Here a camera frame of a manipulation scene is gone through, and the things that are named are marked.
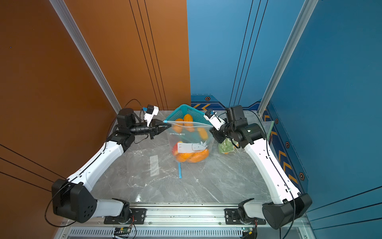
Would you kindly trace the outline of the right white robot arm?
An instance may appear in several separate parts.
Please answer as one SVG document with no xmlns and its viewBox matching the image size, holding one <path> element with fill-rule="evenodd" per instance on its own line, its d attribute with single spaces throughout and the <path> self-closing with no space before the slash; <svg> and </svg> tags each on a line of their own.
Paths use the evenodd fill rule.
<svg viewBox="0 0 382 239">
<path fill-rule="evenodd" d="M 300 218 L 312 205 L 307 193 L 295 187 L 272 153 L 266 135 L 256 123 L 234 126 L 232 123 L 213 124 L 210 132 L 218 142 L 225 138 L 239 143 L 254 161 L 271 195 L 271 203 L 257 203 L 253 200 L 242 204 L 245 218 L 261 218 L 273 229 L 279 229 Z"/>
</svg>

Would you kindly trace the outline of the red mango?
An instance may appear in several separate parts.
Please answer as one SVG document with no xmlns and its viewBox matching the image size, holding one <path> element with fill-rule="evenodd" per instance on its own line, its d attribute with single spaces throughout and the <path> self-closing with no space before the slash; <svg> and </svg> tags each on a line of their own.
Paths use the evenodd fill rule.
<svg viewBox="0 0 382 239">
<path fill-rule="evenodd" d="M 177 155 L 179 154 L 179 151 L 178 151 L 178 143 L 182 143 L 182 141 L 177 142 L 177 143 L 173 146 L 173 148 L 172 148 L 172 155 L 173 155 L 173 156 L 177 156 Z"/>
</svg>

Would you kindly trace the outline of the clear green-zip bag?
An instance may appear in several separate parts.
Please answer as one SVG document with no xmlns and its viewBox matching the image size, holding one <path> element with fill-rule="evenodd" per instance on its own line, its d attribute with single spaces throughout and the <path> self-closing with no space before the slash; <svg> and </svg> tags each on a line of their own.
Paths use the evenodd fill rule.
<svg viewBox="0 0 382 239">
<path fill-rule="evenodd" d="M 267 133 L 267 139 L 268 143 L 271 142 L 271 131 L 274 126 L 274 121 L 264 121 L 262 122 L 262 126 L 264 127 L 266 133 Z M 240 148 L 240 144 L 236 142 L 235 140 L 230 140 L 229 138 L 226 138 L 223 143 L 218 144 L 218 151 L 221 154 L 229 154 L 232 152 L 235 152 Z"/>
</svg>

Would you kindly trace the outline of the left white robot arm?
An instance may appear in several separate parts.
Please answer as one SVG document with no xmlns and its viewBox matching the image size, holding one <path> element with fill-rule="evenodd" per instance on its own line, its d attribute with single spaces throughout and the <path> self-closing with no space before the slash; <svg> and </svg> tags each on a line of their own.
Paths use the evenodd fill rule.
<svg viewBox="0 0 382 239">
<path fill-rule="evenodd" d="M 121 224 L 129 222 L 132 215 L 129 202 L 96 199 L 91 191 L 111 164 L 134 143 L 137 135 L 154 138 L 170 127 L 169 123 L 158 119 L 150 123 L 118 123 L 101 149 L 86 164 L 67 179 L 58 179 L 53 183 L 50 202 L 53 213 L 78 223 L 96 217 L 105 217 Z"/>
</svg>

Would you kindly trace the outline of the clear blue-zip bag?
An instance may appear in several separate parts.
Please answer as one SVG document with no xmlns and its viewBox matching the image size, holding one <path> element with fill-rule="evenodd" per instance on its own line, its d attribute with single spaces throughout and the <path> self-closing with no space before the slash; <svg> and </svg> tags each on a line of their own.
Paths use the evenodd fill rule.
<svg viewBox="0 0 382 239">
<path fill-rule="evenodd" d="M 195 131 L 189 132 L 185 129 L 184 121 L 182 119 L 170 121 L 167 120 L 165 122 L 171 125 L 171 128 L 165 131 L 168 137 L 171 153 L 173 146 L 177 142 L 182 141 L 182 143 L 178 143 L 179 154 L 174 156 L 176 161 L 179 163 L 190 163 L 186 161 L 188 158 L 190 158 L 194 153 L 201 152 L 205 149 L 208 149 L 211 153 L 212 146 L 214 144 L 214 138 L 210 133 L 210 128 L 212 125 L 207 123 L 194 122 Z M 207 133 L 209 134 L 208 140 L 203 141 L 201 139 L 198 133 L 198 127 L 203 127 L 206 129 Z"/>
</svg>

